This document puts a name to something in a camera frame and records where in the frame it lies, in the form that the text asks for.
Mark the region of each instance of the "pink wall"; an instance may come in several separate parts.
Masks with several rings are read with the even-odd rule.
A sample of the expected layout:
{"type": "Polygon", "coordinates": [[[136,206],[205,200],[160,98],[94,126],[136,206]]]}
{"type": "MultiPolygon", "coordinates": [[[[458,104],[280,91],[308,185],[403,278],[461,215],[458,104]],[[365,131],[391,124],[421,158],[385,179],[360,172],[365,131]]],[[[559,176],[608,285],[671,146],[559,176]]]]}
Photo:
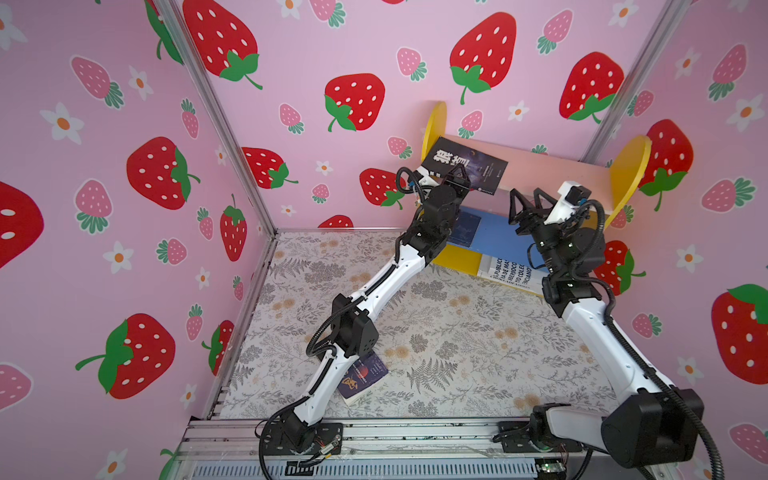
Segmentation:
{"type": "MultiPolygon", "coordinates": [[[[313,5],[333,5],[334,2],[293,0],[294,7],[288,9],[273,1],[230,1],[220,2],[230,14],[217,7],[218,14],[214,18],[208,13],[214,2],[178,2],[184,6],[186,21],[197,39],[203,62],[210,68],[211,82],[238,141],[244,147],[267,150],[258,154],[264,153],[267,157],[263,158],[268,161],[285,162],[289,171],[287,180],[298,182],[278,181],[278,187],[272,184],[273,188],[260,190],[275,224],[278,227],[311,228],[334,215],[347,216],[356,227],[403,227],[411,220],[412,200],[406,199],[403,210],[399,210],[397,204],[393,207],[371,204],[360,187],[359,176],[369,168],[395,172],[403,165],[417,167],[422,129],[436,101],[448,102],[448,131],[452,134],[457,134],[463,117],[481,111],[482,126],[474,135],[476,139],[527,150],[545,145],[549,154],[579,158],[597,124],[592,118],[574,121],[561,116],[561,110],[570,115],[571,110],[578,109],[577,102],[580,101],[579,98],[573,102],[570,98],[561,101],[566,83],[573,85],[568,80],[571,70],[583,57],[597,51],[606,54],[626,73],[664,4],[662,0],[584,0],[577,5],[566,0],[400,3],[347,0],[335,5],[337,11],[345,15],[329,18],[330,10],[313,5]],[[545,27],[566,9],[570,9],[572,15],[565,14],[553,21],[554,30],[545,27]],[[484,33],[478,30],[460,42],[476,25],[497,15],[500,10],[514,17],[514,34],[511,33],[510,16],[501,14],[490,21],[493,26],[485,32],[484,38],[476,40],[475,33],[484,33]],[[343,24],[335,23],[336,18],[342,19],[343,24]],[[231,22],[237,30],[230,27],[231,22]],[[566,25],[567,36],[562,38],[566,25]],[[556,47],[543,55],[539,48],[540,38],[544,38],[541,42],[544,43],[547,35],[555,40],[556,47]],[[515,47],[511,54],[513,39],[515,47]],[[243,62],[236,59],[238,65],[230,65],[222,73],[226,66],[224,62],[230,64],[226,58],[230,49],[235,49],[240,58],[258,53],[258,69],[255,70],[255,58],[251,58],[248,65],[241,65],[243,62]],[[451,59],[459,67],[461,77],[463,68],[474,64],[473,49],[478,49],[479,65],[484,61],[479,55],[489,62],[487,71],[483,67],[479,80],[485,80],[491,90],[467,91],[465,104],[461,105],[464,87],[452,77],[451,59]],[[462,50],[466,57],[460,55],[462,50]],[[425,63],[424,78],[419,75],[423,71],[415,71],[420,62],[425,63]],[[492,76],[494,71],[497,72],[495,77],[492,76]],[[351,74],[366,76],[344,79],[341,84],[345,88],[354,90],[351,84],[359,81],[361,87],[372,85],[372,90],[365,94],[350,91],[349,95],[342,94],[341,89],[336,91],[335,87],[339,85],[332,80],[351,74]],[[248,78],[263,90],[256,88],[248,78]],[[326,111],[324,94],[327,84],[333,101],[350,104],[353,112],[349,118],[359,122],[357,115],[363,115],[364,122],[357,123],[358,131],[346,130],[336,121],[332,131],[328,132],[334,117],[326,111]],[[382,86],[384,93],[377,94],[382,86]],[[365,109],[363,105],[369,103],[380,110],[365,109]],[[281,109],[284,104],[289,107],[281,109]],[[518,109],[520,121],[515,117],[518,109]],[[368,111],[372,112],[370,118],[375,121],[370,121],[368,111]],[[303,131],[298,133],[296,128],[294,132],[290,131],[289,127],[298,121],[303,131]],[[405,153],[403,158],[399,157],[404,146],[398,145],[397,141],[393,142],[393,150],[389,148],[391,137],[404,140],[412,151],[409,158],[405,159],[405,153]],[[325,170],[327,175],[324,175],[318,162],[327,162],[333,171],[325,170]],[[313,199],[313,196],[317,197],[313,190],[320,184],[327,186],[329,196],[327,201],[317,203],[313,199]],[[286,212],[283,207],[289,207],[291,211],[286,212]]],[[[593,65],[602,62],[603,68],[595,78],[601,90],[595,92],[603,98],[618,89],[619,82],[607,76],[612,71],[607,67],[607,59],[594,59],[590,57],[584,66],[592,69],[593,65]]],[[[462,84],[471,83],[466,79],[459,80],[462,84]]],[[[472,87],[481,89],[477,84],[472,87]]],[[[589,81],[584,83],[584,88],[591,93],[589,81]]],[[[600,111],[597,117],[602,118],[605,113],[600,111]]],[[[268,187],[274,180],[269,174],[258,177],[264,180],[263,187],[268,187]]],[[[468,202],[475,205],[490,202],[487,197],[482,198],[484,194],[472,193],[471,196],[476,198],[468,199],[468,202]]]]}
{"type": "Polygon", "coordinates": [[[0,477],[158,478],[170,458],[161,450],[173,451],[190,415],[204,413],[214,375],[200,343],[210,345],[220,323],[237,319],[242,302],[233,278],[240,276],[248,290],[266,235],[232,165],[217,162],[220,141],[186,68],[166,48],[157,58],[158,36],[143,2],[46,2],[44,10],[38,2],[10,2],[0,5],[0,20],[0,477]],[[75,55],[104,69],[75,62],[95,96],[73,71],[75,55]],[[119,109],[104,99],[104,72],[103,84],[114,82],[122,93],[115,97],[123,101],[115,104],[119,109]],[[135,88],[140,84],[145,99],[135,88]],[[182,121],[185,98],[195,109],[196,121],[184,117],[196,138],[182,121]],[[137,154],[131,167],[129,156],[155,137],[170,140],[137,154]],[[187,202],[173,198],[184,182],[162,173],[180,166],[172,165],[175,156],[165,158],[174,153],[171,141],[201,179],[191,181],[187,202]],[[179,208],[136,191],[129,177],[141,176],[138,168],[144,175],[159,169],[153,175],[164,177],[142,178],[139,190],[151,183],[159,202],[179,208]],[[98,183],[85,192],[97,198],[76,204],[88,179],[98,183]],[[237,261],[228,258],[220,235],[231,194],[247,223],[237,261]],[[94,202],[99,205],[91,207],[94,202]],[[200,232],[199,207],[213,221],[210,241],[200,232]],[[103,217],[94,223],[101,232],[81,229],[82,210],[103,217]],[[157,258],[157,245],[172,238],[187,251],[178,265],[172,265],[178,248],[168,263],[157,258]],[[118,268],[129,262],[129,270],[118,268]],[[201,267],[210,272],[202,287],[201,267]],[[190,341],[187,319],[195,304],[203,320],[190,341]],[[157,322],[129,318],[137,313],[157,322]],[[129,330],[120,336],[126,319],[129,330]],[[76,371],[81,360],[105,353],[108,338],[110,357],[76,371]],[[189,403],[180,400],[187,388],[194,389],[189,403]]]}
{"type": "MultiPolygon", "coordinates": [[[[634,277],[631,288],[618,297],[615,316],[656,366],[680,387],[693,386],[703,398],[704,421],[723,454],[728,478],[768,477],[768,326],[758,323],[765,323],[768,315],[768,196],[763,190],[768,186],[768,119],[761,118],[766,101],[760,103],[768,93],[766,18],[765,2],[709,0],[692,5],[641,89],[653,93],[653,102],[638,116],[621,120],[616,140],[602,157],[608,161],[630,138],[666,119],[690,141],[693,163],[677,187],[662,192],[659,210],[654,211],[657,194],[638,192],[630,199],[631,222],[607,231],[609,240],[623,241],[631,250],[636,273],[647,272],[634,277]],[[746,47],[746,69],[739,73],[744,63],[738,60],[737,48],[737,55],[725,62],[731,63],[727,72],[733,68],[731,78],[713,78],[735,45],[746,47]],[[715,81],[733,81],[734,88],[712,101],[709,89],[715,81]],[[731,290],[749,284],[759,288],[731,290]],[[635,331],[633,321],[641,314],[659,318],[658,336],[647,333],[650,338],[644,338],[635,331]],[[745,424],[742,428],[752,435],[737,435],[740,429],[734,427],[745,424]],[[745,449],[762,457],[754,458],[745,449]]],[[[675,149],[684,139],[679,134],[659,138],[656,132],[651,135],[651,161],[663,164],[667,158],[670,163],[664,168],[673,174],[682,171],[683,152],[675,149]],[[658,159],[655,152],[660,152],[658,159]]],[[[659,166],[651,168],[651,176],[659,166]]],[[[707,478],[706,468],[707,454],[699,444],[694,460],[682,470],[686,478],[707,478]]]]}

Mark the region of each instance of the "red strawberry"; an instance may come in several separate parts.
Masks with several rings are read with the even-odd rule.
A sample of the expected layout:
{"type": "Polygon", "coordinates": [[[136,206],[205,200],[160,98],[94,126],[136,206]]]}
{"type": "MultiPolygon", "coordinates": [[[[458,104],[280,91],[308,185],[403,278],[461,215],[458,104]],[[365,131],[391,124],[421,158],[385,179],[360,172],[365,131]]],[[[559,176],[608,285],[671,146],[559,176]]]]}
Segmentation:
{"type": "Polygon", "coordinates": [[[13,363],[0,362],[0,412],[9,409],[32,392],[32,377],[13,363]]]}
{"type": "Polygon", "coordinates": [[[174,362],[176,343],[170,333],[146,313],[128,317],[109,334],[106,353],[79,362],[80,370],[96,359],[104,359],[98,380],[115,399],[128,399],[160,378],[174,362]]]}
{"type": "Polygon", "coordinates": [[[247,228],[243,211],[235,207],[235,196],[232,194],[232,204],[221,214],[219,230],[221,230],[221,240],[224,242],[224,251],[233,262],[243,254],[248,234],[247,228]]]}
{"type": "Polygon", "coordinates": [[[645,276],[645,272],[634,271],[634,257],[624,242],[612,240],[605,244],[605,263],[594,269],[594,274],[604,280],[619,296],[626,292],[632,284],[633,276],[645,276]]]}
{"type": "Polygon", "coordinates": [[[200,233],[205,240],[214,238],[214,219],[208,216],[208,210],[200,207],[197,211],[197,221],[200,222],[200,233]]]}
{"type": "Polygon", "coordinates": [[[733,443],[744,453],[763,465],[768,465],[768,432],[763,432],[751,423],[742,423],[728,433],[733,443]]]}
{"type": "Polygon", "coordinates": [[[187,159],[166,137],[141,145],[128,157],[126,170],[134,190],[168,210],[182,208],[189,199],[190,178],[200,183],[187,172],[187,159]]]}
{"type": "Polygon", "coordinates": [[[397,51],[397,66],[400,73],[410,77],[411,81],[421,81],[427,75],[427,64],[422,61],[422,54],[412,48],[400,48],[397,51]]]}
{"type": "Polygon", "coordinates": [[[163,263],[178,265],[187,258],[187,248],[175,238],[161,241],[157,244],[157,259],[163,263]]]}
{"type": "Polygon", "coordinates": [[[288,180],[288,165],[275,152],[266,148],[243,147],[243,153],[259,187],[269,189],[282,187],[285,182],[299,183],[288,180]]]}
{"type": "Polygon", "coordinates": [[[712,304],[712,328],[726,368],[749,383],[768,383],[768,290],[747,284],[712,304]]]}
{"type": "Polygon", "coordinates": [[[112,202],[100,181],[86,180],[74,196],[74,205],[80,210],[75,218],[80,222],[81,230],[93,235],[109,227],[107,217],[112,215],[112,202]]]}
{"type": "Polygon", "coordinates": [[[341,2],[336,0],[310,0],[312,11],[321,22],[328,22],[331,28],[338,28],[344,25],[346,12],[341,2]]]}
{"type": "Polygon", "coordinates": [[[403,160],[409,158],[413,154],[413,150],[408,146],[408,142],[398,137],[390,137],[386,142],[389,147],[389,153],[397,155],[403,160]]]}
{"type": "Polygon", "coordinates": [[[0,182],[0,268],[27,250],[43,233],[43,216],[34,200],[0,182]]]}
{"type": "Polygon", "coordinates": [[[312,189],[312,200],[314,200],[316,204],[324,204],[326,200],[328,200],[328,197],[330,197],[330,194],[327,185],[317,184],[312,189]]]}
{"type": "Polygon", "coordinates": [[[515,17],[497,12],[461,37],[451,51],[453,81],[478,94],[500,84],[509,72],[518,25],[515,17]]]}
{"type": "Polygon", "coordinates": [[[735,88],[733,83],[741,78],[744,70],[746,70],[746,47],[742,44],[734,45],[712,73],[710,100],[718,101],[733,91],[735,88]]]}
{"type": "Polygon", "coordinates": [[[227,353],[227,345],[230,343],[234,328],[235,325],[231,321],[224,320],[210,338],[210,346],[206,345],[205,340],[203,340],[203,348],[210,350],[208,353],[208,366],[214,375],[219,374],[219,367],[221,366],[221,361],[224,360],[224,355],[227,353]]]}
{"type": "Polygon", "coordinates": [[[661,322],[659,317],[652,314],[641,313],[632,320],[632,328],[641,336],[650,339],[652,336],[661,334],[661,322]]]}
{"type": "Polygon", "coordinates": [[[605,53],[593,51],[579,60],[571,70],[560,97],[560,116],[584,120],[611,106],[624,81],[624,71],[605,53]]]}
{"type": "MultiPolygon", "coordinates": [[[[400,179],[400,186],[405,188],[406,181],[400,179]]],[[[378,168],[369,168],[360,174],[360,187],[366,199],[380,207],[391,207],[395,202],[402,210],[400,199],[405,196],[395,187],[395,174],[378,168]]]]}
{"type": "Polygon", "coordinates": [[[259,67],[259,47],[248,27],[214,0],[184,0],[181,8],[206,70],[229,81],[245,77],[261,90],[248,76],[259,67]]]}
{"type": "Polygon", "coordinates": [[[694,162],[694,148],[683,131],[669,119],[656,122],[648,131],[650,159],[645,174],[638,184],[649,197],[659,195],[654,208],[659,211],[663,192],[673,190],[688,174],[694,162]]]}
{"type": "Polygon", "coordinates": [[[613,228],[624,228],[627,226],[627,223],[632,223],[633,218],[634,208],[631,205],[624,205],[624,208],[616,214],[614,221],[611,222],[611,226],[613,228]]]}
{"type": "Polygon", "coordinates": [[[109,74],[104,67],[80,55],[73,55],[70,64],[80,83],[93,98],[103,100],[108,107],[120,110],[124,104],[123,92],[117,82],[109,81],[109,74]]]}
{"type": "Polygon", "coordinates": [[[368,130],[384,102],[384,84],[372,73],[343,75],[326,85],[326,111],[346,130],[368,130]]]}
{"type": "Polygon", "coordinates": [[[181,59],[174,41],[171,40],[168,29],[165,28],[163,23],[163,18],[154,4],[154,0],[144,0],[144,6],[147,8],[147,17],[149,18],[150,25],[152,25],[152,29],[160,37],[160,41],[157,43],[157,58],[160,59],[160,46],[165,45],[165,51],[168,52],[170,57],[184,65],[184,60],[181,59]]]}
{"type": "Polygon", "coordinates": [[[627,115],[630,117],[640,117],[654,103],[654,94],[648,90],[643,90],[640,94],[634,96],[627,107],[627,115]]]}
{"type": "Polygon", "coordinates": [[[190,308],[189,318],[187,319],[187,338],[193,341],[200,334],[203,328],[203,307],[196,303],[190,308]]]}
{"type": "Polygon", "coordinates": [[[189,98],[185,98],[181,102],[181,110],[181,121],[187,129],[187,133],[189,133],[190,137],[197,138],[197,133],[200,131],[200,123],[197,121],[197,117],[195,117],[195,110],[189,98]]]}
{"type": "Polygon", "coordinates": [[[475,110],[471,114],[468,114],[462,119],[462,126],[458,129],[458,134],[462,138],[470,138],[475,136],[475,132],[480,130],[482,125],[482,112],[475,110]]]}
{"type": "Polygon", "coordinates": [[[304,131],[304,124],[301,123],[301,115],[295,108],[288,104],[280,105],[280,121],[283,125],[288,127],[288,131],[292,134],[301,135],[304,131]]]}
{"type": "Polygon", "coordinates": [[[538,39],[538,53],[549,55],[550,51],[555,50],[558,42],[565,40],[568,36],[573,20],[574,13],[568,9],[552,17],[552,20],[544,25],[544,35],[538,39]]]}
{"type": "Polygon", "coordinates": [[[243,282],[240,280],[239,276],[235,276],[235,279],[232,281],[232,288],[235,289],[235,298],[238,300],[243,299],[243,282]]]}
{"type": "Polygon", "coordinates": [[[757,187],[752,185],[751,180],[738,178],[736,181],[721,180],[710,188],[708,192],[701,197],[701,206],[707,210],[712,210],[719,214],[730,212],[733,207],[743,207],[749,203],[757,187]]]}
{"type": "Polygon", "coordinates": [[[322,222],[317,228],[354,228],[350,218],[346,215],[334,215],[322,222]]]}

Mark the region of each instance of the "floral-patterned floor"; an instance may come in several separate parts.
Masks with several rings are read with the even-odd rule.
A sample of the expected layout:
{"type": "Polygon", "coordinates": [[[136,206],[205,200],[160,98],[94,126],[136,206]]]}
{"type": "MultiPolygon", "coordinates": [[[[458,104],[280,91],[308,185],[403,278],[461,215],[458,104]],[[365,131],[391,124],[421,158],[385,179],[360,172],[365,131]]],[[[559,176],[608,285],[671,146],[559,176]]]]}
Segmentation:
{"type": "MultiPolygon", "coordinates": [[[[306,342],[392,256],[397,233],[283,233],[224,401],[223,419],[260,419],[301,396],[318,362],[306,342]]],[[[576,333],[544,300],[428,266],[376,320],[383,386],[328,418],[528,415],[544,402],[611,410],[616,397],[576,333]]]]}

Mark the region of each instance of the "white flower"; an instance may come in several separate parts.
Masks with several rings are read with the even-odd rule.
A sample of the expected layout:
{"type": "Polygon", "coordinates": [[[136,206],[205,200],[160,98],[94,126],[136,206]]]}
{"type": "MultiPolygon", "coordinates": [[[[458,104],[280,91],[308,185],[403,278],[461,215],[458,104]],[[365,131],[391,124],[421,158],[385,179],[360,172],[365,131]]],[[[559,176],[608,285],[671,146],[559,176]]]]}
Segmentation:
{"type": "Polygon", "coordinates": [[[326,177],[328,176],[329,172],[333,171],[331,166],[328,165],[328,162],[316,161],[315,163],[317,163],[317,168],[315,169],[315,172],[321,172],[326,177]]]}
{"type": "Polygon", "coordinates": [[[13,14],[11,13],[11,7],[5,3],[0,3],[0,48],[8,51],[11,47],[11,40],[20,42],[26,42],[27,38],[24,36],[21,30],[16,28],[12,24],[13,14]]]}
{"type": "Polygon", "coordinates": [[[227,152],[224,151],[224,147],[219,145],[219,147],[216,149],[216,161],[219,163],[219,165],[223,165],[226,167],[227,165],[227,152]]]}
{"type": "Polygon", "coordinates": [[[54,140],[61,140],[64,137],[69,138],[76,144],[80,144],[80,134],[78,130],[82,129],[85,124],[83,120],[69,116],[67,108],[61,102],[56,104],[56,111],[40,110],[40,115],[51,127],[51,136],[54,140]]]}
{"type": "Polygon", "coordinates": [[[131,86],[131,88],[139,90],[141,100],[147,100],[147,95],[154,93],[152,87],[150,87],[147,83],[147,72],[136,71],[136,69],[130,65],[128,65],[128,69],[131,71],[131,79],[128,81],[128,84],[131,86]]]}
{"type": "Polygon", "coordinates": [[[677,369],[677,374],[687,378],[691,385],[696,385],[696,379],[704,378],[704,374],[701,370],[696,368],[695,358],[691,357],[689,359],[684,359],[682,357],[677,357],[677,363],[680,365],[680,368],[677,369]]]}
{"type": "Polygon", "coordinates": [[[766,112],[760,108],[760,102],[763,101],[763,94],[757,95],[752,101],[737,100],[736,113],[725,120],[727,124],[736,124],[736,129],[741,132],[752,120],[759,120],[765,116],[766,112]]]}
{"type": "Polygon", "coordinates": [[[120,475],[125,471],[125,454],[128,453],[128,449],[123,450],[120,453],[109,452],[107,455],[107,464],[98,471],[96,478],[104,480],[112,480],[115,475],[120,475]]]}
{"type": "Polygon", "coordinates": [[[517,121],[523,121],[523,115],[528,113],[529,110],[531,109],[525,106],[523,100],[520,100],[520,103],[509,108],[509,118],[507,120],[514,118],[517,121]]]}
{"type": "Polygon", "coordinates": [[[619,24],[620,27],[627,26],[627,19],[634,15],[640,7],[634,5],[634,0],[624,0],[622,3],[614,3],[614,16],[608,22],[608,26],[619,24]]]}
{"type": "Polygon", "coordinates": [[[728,4],[728,9],[730,10],[733,7],[736,7],[736,11],[741,13],[749,4],[750,4],[750,0],[730,0],[730,3],[728,4]]]}
{"type": "Polygon", "coordinates": [[[693,47],[688,48],[688,51],[685,52],[685,56],[674,62],[674,66],[677,67],[677,73],[675,73],[674,79],[677,80],[683,75],[690,77],[691,68],[694,67],[694,63],[699,61],[699,58],[701,58],[701,53],[696,53],[693,47]]]}
{"type": "Polygon", "coordinates": [[[680,258],[677,261],[677,268],[685,267],[691,273],[696,269],[696,264],[704,260],[701,255],[696,255],[696,245],[690,245],[687,250],[678,248],[677,256],[680,258]]]}
{"type": "Polygon", "coordinates": [[[694,463],[696,463],[696,470],[694,475],[701,480],[712,480],[712,470],[710,469],[709,462],[702,462],[699,457],[694,457],[694,463]]]}
{"type": "Polygon", "coordinates": [[[187,409],[190,403],[194,402],[196,398],[194,395],[195,390],[197,390],[197,385],[190,385],[189,383],[187,384],[187,389],[184,390],[184,394],[179,399],[179,402],[184,404],[184,410],[187,409]]]}
{"type": "Polygon", "coordinates": [[[210,286],[208,280],[210,279],[210,272],[205,271],[204,267],[200,267],[200,274],[195,275],[194,279],[197,280],[197,289],[202,290],[204,286],[210,286]]]}
{"type": "Polygon", "coordinates": [[[120,269],[131,269],[131,257],[134,255],[134,249],[123,248],[122,243],[115,242],[111,252],[104,255],[104,260],[112,262],[112,273],[117,273],[120,269]]]}
{"type": "Polygon", "coordinates": [[[280,13],[283,14],[283,18],[290,15],[296,20],[299,19],[299,7],[301,6],[301,2],[303,2],[303,0],[277,0],[278,5],[283,6],[280,9],[280,13]]]}

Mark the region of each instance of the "strawberry-patterned wallpaper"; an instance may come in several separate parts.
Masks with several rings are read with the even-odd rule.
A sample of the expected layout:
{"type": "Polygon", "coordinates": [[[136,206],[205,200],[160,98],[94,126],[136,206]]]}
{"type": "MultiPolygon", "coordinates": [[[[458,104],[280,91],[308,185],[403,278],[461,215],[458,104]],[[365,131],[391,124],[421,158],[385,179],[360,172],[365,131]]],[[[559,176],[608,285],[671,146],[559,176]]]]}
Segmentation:
{"type": "Polygon", "coordinates": [[[0,3],[0,477],[164,478],[267,236],[151,2],[0,3]]]}
{"type": "MultiPolygon", "coordinates": [[[[758,0],[693,3],[601,158],[653,142],[596,274],[630,338],[704,400],[728,478],[768,478],[767,18],[758,0]]],[[[699,443],[680,470],[709,467],[699,443]]]]}
{"type": "Polygon", "coordinates": [[[407,225],[394,172],[437,101],[450,134],[578,159],[665,3],[176,1],[287,228],[407,225]]]}

